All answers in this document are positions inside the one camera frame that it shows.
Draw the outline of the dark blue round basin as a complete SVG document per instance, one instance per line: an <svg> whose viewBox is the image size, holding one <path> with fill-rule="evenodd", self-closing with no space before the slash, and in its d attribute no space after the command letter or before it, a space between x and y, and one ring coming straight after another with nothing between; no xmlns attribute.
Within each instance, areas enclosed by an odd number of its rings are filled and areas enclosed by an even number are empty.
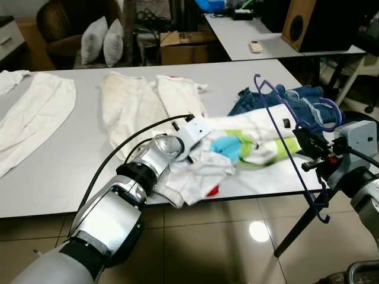
<svg viewBox="0 0 379 284"><path fill-rule="evenodd" d="M361 121L370 121L372 125L378 130L378 122L374 117L369 116L358 111L344 111L342 125L357 124Z"/></svg>

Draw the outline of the blue denim jeans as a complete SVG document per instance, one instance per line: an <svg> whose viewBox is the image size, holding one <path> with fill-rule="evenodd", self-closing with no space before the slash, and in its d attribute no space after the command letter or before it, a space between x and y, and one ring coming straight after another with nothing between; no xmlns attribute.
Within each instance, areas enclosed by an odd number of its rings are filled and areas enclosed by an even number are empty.
<svg viewBox="0 0 379 284"><path fill-rule="evenodd" d="M324 90L317 86L300 86L286 90L282 85L276 85L276 93L268 92L261 95L249 88L238 93L238 99L231 108L229 116L263 109L272 108L281 103L290 106L296 121L304 127L328 127L342 125L343 114L339 107L329 98L324 97Z"/></svg>

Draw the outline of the black table leg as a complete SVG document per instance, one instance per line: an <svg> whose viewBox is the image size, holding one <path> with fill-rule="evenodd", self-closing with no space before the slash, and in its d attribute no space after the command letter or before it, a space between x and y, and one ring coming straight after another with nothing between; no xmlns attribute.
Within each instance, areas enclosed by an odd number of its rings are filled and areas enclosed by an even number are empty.
<svg viewBox="0 0 379 284"><path fill-rule="evenodd" d="M293 241L308 227L311 222L319 216L324 208L316 206L315 208L306 209L301 215L300 219L293 225L289 233L282 239L276 249L274 249L274 257L281 257L285 251L292 245Z"/></svg>

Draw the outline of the wooden loudspeaker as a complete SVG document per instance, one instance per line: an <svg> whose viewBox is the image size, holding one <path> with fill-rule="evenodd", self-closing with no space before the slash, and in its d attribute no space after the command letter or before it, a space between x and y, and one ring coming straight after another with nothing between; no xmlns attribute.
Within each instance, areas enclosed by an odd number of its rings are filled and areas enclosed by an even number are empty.
<svg viewBox="0 0 379 284"><path fill-rule="evenodd" d="M365 0L292 0L281 38L300 53L346 51L367 7Z"/></svg>

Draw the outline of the blue plastic bag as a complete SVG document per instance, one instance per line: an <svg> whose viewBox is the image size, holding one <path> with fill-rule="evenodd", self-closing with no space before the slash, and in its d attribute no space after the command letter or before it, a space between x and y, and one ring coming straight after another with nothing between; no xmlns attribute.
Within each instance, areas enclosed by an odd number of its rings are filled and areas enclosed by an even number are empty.
<svg viewBox="0 0 379 284"><path fill-rule="evenodd" d="M226 0L194 0L198 8L205 13L216 13L225 9Z"/></svg>

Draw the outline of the white pillow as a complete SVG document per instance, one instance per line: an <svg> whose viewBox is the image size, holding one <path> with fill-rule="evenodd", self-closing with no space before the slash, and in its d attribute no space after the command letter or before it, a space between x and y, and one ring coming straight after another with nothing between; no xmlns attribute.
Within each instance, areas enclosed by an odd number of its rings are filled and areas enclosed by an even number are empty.
<svg viewBox="0 0 379 284"><path fill-rule="evenodd" d="M121 60L124 54L124 27L119 19L114 20L105 33L102 52L107 67L114 67Z"/></svg>
<svg viewBox="0 0 379 284"><path fill-rule="evenodd" d="M81 50L79 51L81 55L79 62L82 65L92 64L100 56L107 31L108 23L105 16L93 21L86 28L81 38Z"/></svg>

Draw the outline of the white drawer unit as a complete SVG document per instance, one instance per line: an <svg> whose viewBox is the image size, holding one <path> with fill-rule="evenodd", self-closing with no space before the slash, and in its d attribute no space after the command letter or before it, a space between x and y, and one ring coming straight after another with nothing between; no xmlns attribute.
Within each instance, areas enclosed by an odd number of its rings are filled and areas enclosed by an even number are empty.
<svg viewBox="0 0 379 284"><path fill-rule="evenodd" d="M25 43L16 19L10 15L0 15L0 65Z"/></svg>

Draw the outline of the open brown cardboard box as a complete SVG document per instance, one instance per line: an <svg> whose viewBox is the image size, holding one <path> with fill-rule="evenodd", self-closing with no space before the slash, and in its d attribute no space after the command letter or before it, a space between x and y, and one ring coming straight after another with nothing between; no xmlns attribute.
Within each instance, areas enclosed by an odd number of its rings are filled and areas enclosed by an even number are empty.
<svg viewBox="0 0 379 284"><path fill-rule="evenodd" d="M211 31L160 33L159 45L162 65L205 64L230 60Z"/></svg>

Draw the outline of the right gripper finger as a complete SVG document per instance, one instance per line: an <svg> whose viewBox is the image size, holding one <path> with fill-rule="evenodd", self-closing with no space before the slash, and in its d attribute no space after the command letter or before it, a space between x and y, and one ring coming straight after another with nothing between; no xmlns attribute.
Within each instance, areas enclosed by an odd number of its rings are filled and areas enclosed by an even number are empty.
<svg viewBox="0 0 379 284"><path fill-rule="evenodd" d="M296 141L300 146L300 154L307 157L314 157L314 140L308 130L293 130Z"/></svg>
<svg viewBox="0 0 379 284"><path fill-rule="evenodd" d="M305 146L306 144L324 146L326 144L323 132L319 130L309 130L306 127L296 127L294 130L294 135L301 146Z"/></svg>

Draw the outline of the cream white trousers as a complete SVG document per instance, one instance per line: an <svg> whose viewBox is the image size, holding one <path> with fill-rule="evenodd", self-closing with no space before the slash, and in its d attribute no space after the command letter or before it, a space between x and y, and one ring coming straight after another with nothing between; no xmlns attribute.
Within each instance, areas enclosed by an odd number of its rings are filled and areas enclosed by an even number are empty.
<svg viewBox="0 0 379 284"><path fill-rule="evenodd" d="M131 78L111 72L100 83L102 119L116 148L133 133L176 115L205 115L201 93L207 84L179 76Z"/></svg>

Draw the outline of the plain white shirt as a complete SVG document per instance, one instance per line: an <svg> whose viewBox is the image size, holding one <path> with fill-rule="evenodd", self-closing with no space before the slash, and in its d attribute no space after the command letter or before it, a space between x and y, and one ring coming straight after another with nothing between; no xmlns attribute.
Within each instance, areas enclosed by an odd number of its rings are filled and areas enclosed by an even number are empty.
<svg viewBox="0 0 379 284"><path fill-rule="evenodd" d="M0 120L0 179L45 143L76 105L73 79L38 72Z"/></svg>

